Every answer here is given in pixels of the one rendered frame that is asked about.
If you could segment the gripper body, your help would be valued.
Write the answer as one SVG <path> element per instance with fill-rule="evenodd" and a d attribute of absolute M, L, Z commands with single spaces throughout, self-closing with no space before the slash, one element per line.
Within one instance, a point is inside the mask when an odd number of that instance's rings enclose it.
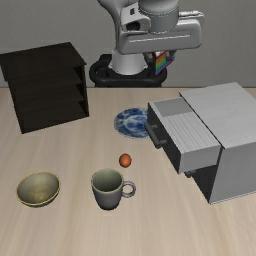
<path fill-rule="evenodd" d="M 120 12 L 118 51 L 137 54 L 198 48 L 204 14 L 178 6 L 127 6 Z"/>

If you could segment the rainbow cake wedge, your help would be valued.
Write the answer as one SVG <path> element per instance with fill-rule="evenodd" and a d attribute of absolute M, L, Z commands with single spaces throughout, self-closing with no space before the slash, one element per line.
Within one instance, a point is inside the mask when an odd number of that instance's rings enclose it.
<path fill-rule="evenodd" d="M 167 54 L 169 51 L 162 51 L 156 53 L 156 62 L 155 62 L 155 74 L 158 75 L 161 71 L 163 71 L 168 65 L 172 62 L 168 62 Z"/>

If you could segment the grey cabinet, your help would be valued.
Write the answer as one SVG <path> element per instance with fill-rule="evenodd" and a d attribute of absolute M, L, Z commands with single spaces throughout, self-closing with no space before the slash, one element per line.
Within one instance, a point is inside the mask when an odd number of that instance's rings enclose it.
<path fill-rule="evenodd" d="M 256 98 L 238 83 L 180 95 L 221 145 L 217 164 L 192 174 L 210 204 L 256 192 Z"/>

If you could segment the blue and white plate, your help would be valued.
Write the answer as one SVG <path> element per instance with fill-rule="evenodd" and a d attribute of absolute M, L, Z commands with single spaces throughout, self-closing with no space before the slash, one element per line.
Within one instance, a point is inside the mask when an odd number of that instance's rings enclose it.
<path fill-rule="evenodd" d="M 145 139 L 147 110 L 145 108 L 130 108 L 118 113 L 114 119 L 115 130 L 124 137 L 131 139 Z"/>

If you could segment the open grey drawer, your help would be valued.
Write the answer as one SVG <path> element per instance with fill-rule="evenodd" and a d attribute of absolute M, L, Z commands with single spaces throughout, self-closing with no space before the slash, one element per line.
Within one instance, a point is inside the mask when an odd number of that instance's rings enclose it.
<path fill-rule="evenodd" d="M 178 174 L 217 164 L 221 145 L 183 98 L 149 102 L 144 127 Z"/>

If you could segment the small orange fruit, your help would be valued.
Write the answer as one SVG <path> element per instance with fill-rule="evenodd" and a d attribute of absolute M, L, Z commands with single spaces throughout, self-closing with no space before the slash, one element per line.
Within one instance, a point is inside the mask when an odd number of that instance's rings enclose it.
<path fill-rule="evenodd" d="M 129 154 L 122 154 L 120 157 L 119 157 L 119 164 L 123 167 L 123 168 L 127 168 L 131 165 L 132 163 L 132 158 Z"/>

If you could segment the dark slatted rack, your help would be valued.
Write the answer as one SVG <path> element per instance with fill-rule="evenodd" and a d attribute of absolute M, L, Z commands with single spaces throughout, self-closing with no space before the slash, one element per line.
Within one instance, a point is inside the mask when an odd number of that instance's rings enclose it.
<path fill-rule="evenodd" d="M 85 61 L 69 42 L 0 54 L 22 133 L 89 115 Z"/>

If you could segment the grey-green mug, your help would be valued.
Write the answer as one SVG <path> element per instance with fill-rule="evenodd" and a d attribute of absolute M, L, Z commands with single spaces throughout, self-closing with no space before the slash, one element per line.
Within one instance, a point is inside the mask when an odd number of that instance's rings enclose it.
<path fill-rule="evenodd" d="M 136 192 L 132 181 L 125 181 L 121 173 L 110 168 L 95 172 L 91 187 L 98 206 L 103 210 L 115 209 L 122 197 L 130 198 Z"/>

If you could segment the olive bowl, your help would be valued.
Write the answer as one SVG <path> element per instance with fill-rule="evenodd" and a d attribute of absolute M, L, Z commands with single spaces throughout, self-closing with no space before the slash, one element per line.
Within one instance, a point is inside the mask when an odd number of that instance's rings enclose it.
<path fill-rule="evenodd" d="M 59 178 L 50 172 L 38 171 L 25 176 L 17 185 L 18 200 L 29 207 L 43 207 L 58 196 L 60 192 Z"/>

